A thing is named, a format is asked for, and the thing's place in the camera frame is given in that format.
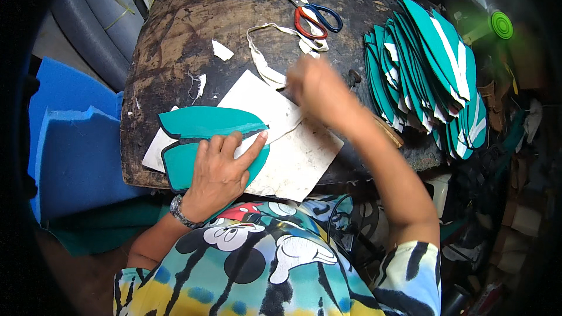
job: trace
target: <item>dark stained tabletop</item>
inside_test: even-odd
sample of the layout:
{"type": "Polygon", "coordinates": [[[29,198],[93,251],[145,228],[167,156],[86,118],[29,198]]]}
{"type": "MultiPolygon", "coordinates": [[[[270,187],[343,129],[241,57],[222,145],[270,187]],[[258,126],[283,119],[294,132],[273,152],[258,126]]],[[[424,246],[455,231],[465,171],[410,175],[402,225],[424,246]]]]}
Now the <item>dark stained tabletop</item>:
{"type": "MultiPolygon", "coordinates": [[[[373,25],[384,25],[392,11],[399,10],[397,3],[394,0],[309,1],[334,9],[343,20],[341,32],[329,32],[329,51],[321,53],[322,56],[340,73],[355,69],[365,82],[362,34],[372,30],[373,25]]],[[[197,82],[192,86],[188,72],[207,74],[205,92],[194,105],[210,106],[218,105],[246,69],[259,76],[250,55],[246,30],[270,22],[293,28],[294,9],[288,0],[155,0],[140,32],[125,85],[121,115],[121,165],[125,183],[169,188],[164,173],[142,165],[144,154],[160,127],[158,113],[170,111],[174,105],[180,108],[191,105],[188,91],[191,87],[191,95],[197,95],[197,82]],[[227,46],[234,56],[227,61],[215,57],[211,40],[227,46]]],[[[297,37],[274,28],[251,35],[270,67],[280,73],[285,73],[302,54],[297,37]]],[[[364,82],[355,88],[356,94],[373,109],[369,86],[364,82]]],[[[286,91],[281,93],[289,97],[286,91]]],[[[406,134],[403,138],[405,145],[401,151],[415,170],[423,171],[443,163],[443,156],[431,137],[406,134]]],[[[346,141],[319,184],[367,179],[370,176],[366,168],[346,141]]]]}

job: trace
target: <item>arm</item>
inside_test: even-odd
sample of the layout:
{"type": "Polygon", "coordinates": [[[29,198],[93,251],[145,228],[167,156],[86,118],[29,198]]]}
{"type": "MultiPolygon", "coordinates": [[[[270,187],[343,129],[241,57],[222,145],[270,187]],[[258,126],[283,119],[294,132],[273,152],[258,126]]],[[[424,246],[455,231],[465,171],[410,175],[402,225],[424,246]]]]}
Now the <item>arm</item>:
{"type": "MultiPolygon", "coordinates": [[[[267,131],[263,131],[237,159],[234,151],[242,143],[242,134],[238,131],[228,137],[213,136],[210,142],[202,140],[199,143],[192,186],[181,204],[181,212],[188,220],[203,222],[242,195],[249,179],[248,167],[257,158],[267,138],[267,131]]],[[[175,242],[189,231],[172,214],[166,214],[133,243],[127,267],[152,270],[175,242]]]]}
{"type": "Polygon", "coordinates": [[[392,243],[418,240],[439,247],[439,220],[425,186],[328,62],[305,56],[287,73],[287,82],[302,109],[348,138],[369,167],[392,243]]]}

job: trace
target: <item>fabric scrap pile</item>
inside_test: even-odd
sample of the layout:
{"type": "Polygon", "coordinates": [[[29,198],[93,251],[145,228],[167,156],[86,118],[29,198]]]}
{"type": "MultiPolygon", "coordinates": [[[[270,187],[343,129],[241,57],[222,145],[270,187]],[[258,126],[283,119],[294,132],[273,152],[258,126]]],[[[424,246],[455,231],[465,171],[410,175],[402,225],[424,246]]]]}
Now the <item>fabric scrap pile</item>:
{"type": "Polygon", "coordinates": [[[376,112],[402,132],[432,134],[451,159],[467,159],[486,138],[486,107],[476,88],[474,53],[435,10],[399,0],[385,27],[364,35],[376,112]]]}

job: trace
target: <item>scissor handle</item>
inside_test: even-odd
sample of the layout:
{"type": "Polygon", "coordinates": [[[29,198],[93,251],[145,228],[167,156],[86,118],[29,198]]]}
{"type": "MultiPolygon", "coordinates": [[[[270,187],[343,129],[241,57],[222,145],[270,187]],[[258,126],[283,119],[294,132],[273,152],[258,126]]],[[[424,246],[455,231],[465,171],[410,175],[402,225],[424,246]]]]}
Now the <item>scissor handle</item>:
{"type": "Polygon", "coordinates": [[[325,6],[322,6],[322,5],[318,5],[318,4],[305,4],[304,8],[312,10],[312,12],[320,20],[322,25],[326,26],[326,28],[328,30],[330,30],[334,33],[338,33],[339,31],[342,30],[342,28],[343,28],[342,18],[334,10],[332,10],[330,8],[327,8],[325,6]],[[320,14],[320,11],[324,11],[324,12],[332,15],[335,18],[335,20],[338,22],[338,26],[334,27],[334,26],[330,25],[330,23],[326,20],[326,18],[324,16],[322,16],[322,14],[320,14]]]}
{"type": "Polygon", "coordinates": [[[322,26],[321,24],[319,24],[318,22],[313,20],[313,18],[311,18],[310,16],[305,14],[305,12],[302,10],[302,7],[298,7],[294,11],[294,26],[297,28],[297,31],[299,31],[303,36],[305,36],[308,39],[313,39],[313,40],[314,39],[326,39],[326,37],[328,36],[328,32],[326,31],[324,26],[322,26]],[[319,30],[322,31],[322,35],[321,36],[315,36],[312,33],[309,33],[307,31],[305,31],[305,29],[302,28],[302,26],[301,26],[301,18],[304,18],[304,19],[308,20],[313,25],[318,27],[319,30]]]}

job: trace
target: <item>blue foam block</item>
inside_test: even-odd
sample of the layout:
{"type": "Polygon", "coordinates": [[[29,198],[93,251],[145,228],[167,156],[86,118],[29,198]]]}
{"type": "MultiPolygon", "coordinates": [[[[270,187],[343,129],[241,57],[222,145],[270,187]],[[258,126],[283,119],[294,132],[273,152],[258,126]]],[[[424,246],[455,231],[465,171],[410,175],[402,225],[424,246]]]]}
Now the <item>blue foam block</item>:
{"type": "Polygon", "coordinates": [[[123,182],[119,120],[95,107],[46,109],[38,136],[34,212],[38,221],[150,193],[123,182]]]}
{"type": "Polygon", "coordinates": [[[39,90],[29,102],[29,128],[31,135],[28,173],[35,178],[35,155],[39,130],[47,108],[51,110],[86,111],[93,105],[109,116],[121,118],[122,95],[96,81],[85,73],[45,57],[37,79],[39,90]]]}

